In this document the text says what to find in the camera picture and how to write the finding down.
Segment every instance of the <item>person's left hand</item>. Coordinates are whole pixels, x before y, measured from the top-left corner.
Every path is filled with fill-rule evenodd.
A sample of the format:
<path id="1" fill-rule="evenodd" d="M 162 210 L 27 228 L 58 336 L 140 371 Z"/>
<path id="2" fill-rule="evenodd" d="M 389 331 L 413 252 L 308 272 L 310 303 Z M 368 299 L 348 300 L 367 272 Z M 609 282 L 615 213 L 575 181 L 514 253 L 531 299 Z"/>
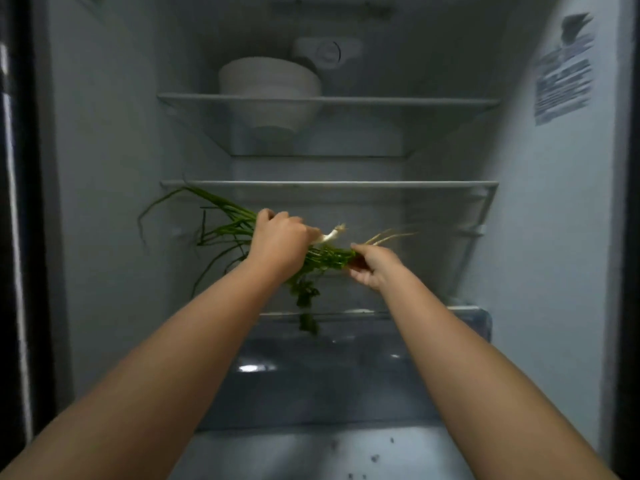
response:
<path id="1" fill-rule="evenodd" d="M 263 209 L 256 219 L 247 262 L 273 269 L 284 282 L 302 268 L 309 246 L 321 234 L 320 229 L 305 226 L 300 217 Z"/>

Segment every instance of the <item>forearm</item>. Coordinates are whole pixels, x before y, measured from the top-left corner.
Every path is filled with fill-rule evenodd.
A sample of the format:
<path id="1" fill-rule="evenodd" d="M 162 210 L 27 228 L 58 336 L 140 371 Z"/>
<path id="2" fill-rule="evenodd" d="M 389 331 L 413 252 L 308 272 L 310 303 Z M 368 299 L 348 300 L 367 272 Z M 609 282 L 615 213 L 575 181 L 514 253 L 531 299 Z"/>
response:
<path id="1" fill-rule="evenodd" d="M 409 270 L 394 268 L 381 292 L 476 478 L 614 478 L 539 389 Z"/>
<path id="2" fill-rule="evenodd" d="M 278 283 L 244 263 L 176 313 L 0 475 L 160 479 Z"/>

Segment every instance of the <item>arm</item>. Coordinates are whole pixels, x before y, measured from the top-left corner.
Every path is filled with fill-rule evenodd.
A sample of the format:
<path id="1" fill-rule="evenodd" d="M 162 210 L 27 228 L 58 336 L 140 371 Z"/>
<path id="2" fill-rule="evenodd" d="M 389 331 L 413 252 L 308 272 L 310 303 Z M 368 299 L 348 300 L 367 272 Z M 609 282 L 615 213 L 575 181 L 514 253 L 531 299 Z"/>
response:
<path id="1" fill-rule="evenodd" d="M 242 265 L 164 323 L 62 412 L 1 480 L 162 479 L 171 472 L 261 307 L 320 234 L 263 210 Z"/>
<path id="2" fill-rule="evenodd" d="M 589 444 L 507 357 L 458 320 L 393 252 L 354 246 L 444 423 L 479 480 L 609 480 Z"/>

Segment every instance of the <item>person's right hand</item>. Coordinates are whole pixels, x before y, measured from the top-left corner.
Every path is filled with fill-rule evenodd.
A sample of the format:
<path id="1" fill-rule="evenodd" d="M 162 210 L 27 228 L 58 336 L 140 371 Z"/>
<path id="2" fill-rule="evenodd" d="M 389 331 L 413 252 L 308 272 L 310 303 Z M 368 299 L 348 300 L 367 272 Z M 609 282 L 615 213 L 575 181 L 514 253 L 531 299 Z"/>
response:
<path id="1" fill-rule="evenodd" d="M 349 274 L 376 291 L 386 284 L 391 270 L 403 265 L 396 253 L 387 248 L 365 244 L 352 244 L 351 248 L 360 256 L 349 263 Z"/>
<path id="2" fill-rule="evenodd" d="M 273 270 L 277 281 L 284 282 L 302 268 L 309 246 L 321 234 L 302 224 L 301 217 L 263 209 L 256 218 L 247 262 Z"/>

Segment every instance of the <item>open refrigerator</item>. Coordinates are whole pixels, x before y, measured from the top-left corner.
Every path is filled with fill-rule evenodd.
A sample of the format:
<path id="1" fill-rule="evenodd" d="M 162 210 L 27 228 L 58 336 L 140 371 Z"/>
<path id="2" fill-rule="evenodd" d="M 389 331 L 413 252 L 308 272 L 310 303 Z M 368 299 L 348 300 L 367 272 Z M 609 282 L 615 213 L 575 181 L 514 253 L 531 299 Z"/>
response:
<path id="1" fill-rule="evenodd" d="M 5 88 L 36 95 L 16 114 L 38 135 L 5 148 L 8 175 L 31 175 L 7 180 L 25 441 L 189 299 L 213 252 L 193 247 L 199 207 L 156 209 L 144 241 L 137 223 L 187 182 L 325 232 L 345 222 L 343 246 L 414 234 L 394 243 L 404 263 L 611 459 L 634 0 L 13 3 L 35 77 Z M 261 141 L 218 71 L 301 39 L 330 46 L 309 52 L 322 96 L 248 102 L 319 113 Z M 173 477 L 470 477 L 381 298 L 340 273 L 317 286 L 320 336 L 278 292 Z"/>

